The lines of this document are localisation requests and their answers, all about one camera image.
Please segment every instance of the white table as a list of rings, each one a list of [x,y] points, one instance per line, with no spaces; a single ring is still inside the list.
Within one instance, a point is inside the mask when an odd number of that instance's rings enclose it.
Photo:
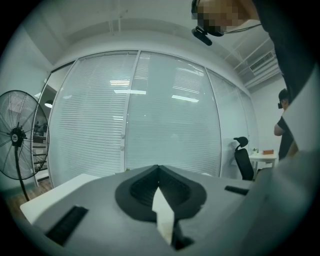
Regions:
[[[263,162],[267,164],[272,164],[272,167],[275,167],[276,160],[278,158],[277,151],[273,151],[273,154],[262,154],[262,152],[259,153],[253,153],[249,156],[250,161],[252,163],[252,167],[254,170],[254,173],[257,174],[258,172],[258,162]]]
[[[44,193],[22,204],[20,206],[20,209],[26,219],[31,224],[34,224],[37,218],[50,206],[52,206],[71,192],[75,191],[82,185],[99,178],[100,177],[88,174],[80,174],[79,176],[67,181],[66,183],[49,190],[47,193]]]

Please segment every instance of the small box on desk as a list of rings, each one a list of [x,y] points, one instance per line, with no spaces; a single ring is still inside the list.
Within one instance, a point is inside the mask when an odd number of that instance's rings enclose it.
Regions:
[[[263,150],[262,151],[262,154],[263,155],[272,155],[274,153],[274,150],[272,149],[272,150]]]

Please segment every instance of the standing fan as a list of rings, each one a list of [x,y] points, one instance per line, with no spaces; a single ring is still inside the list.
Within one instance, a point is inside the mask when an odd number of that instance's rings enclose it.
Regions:
[[[0,171],[20,181],[27,201],[23,180],[42,169],[49,149],[44,137],[33,136],[34,121],[39,122],[38,129],[47,129],[49,140],[47,118],[35,98],[20,90],[7,91],[0,96]],[[33,148],[42,149],[42,152],[33,154]]]

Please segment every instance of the window blinds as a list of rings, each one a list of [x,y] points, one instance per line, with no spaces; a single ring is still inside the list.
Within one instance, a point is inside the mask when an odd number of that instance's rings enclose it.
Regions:
[[[244,108],[238,88],[208,71],[217,101],[221,128],[221,177],[242,179],[235,160],[236,137],[248,138],[248,128]]]
[[[254,148],[259,147],[259,134],[256,113],[251,98],[243,91],[239,90],[242,99],[242,104],[245,112],[247,127],[248,127],[248,154],[249,156],[254,152]]]
[[[136,53],[79,60],[64,81],[50,119],[49,167],[54,186],[79,174],[121,170],[125,103]]]
[[[219,176],[217,105],[203,67],[142,52],[132,82],[125,166],[170,165]]]

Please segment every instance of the office chair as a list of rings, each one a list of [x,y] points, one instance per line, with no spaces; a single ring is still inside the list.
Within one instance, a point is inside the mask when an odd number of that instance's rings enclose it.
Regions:
[[[233,139],[239,142],[239,145],[236,147],[234,151],[234,157],[236,164],[240,169],[242,179],[245,181],[252,181],[255,175],[254,169],[251,165],[247,150],[243,148],[248,144],[248,139],[246,137],[239,137]]]

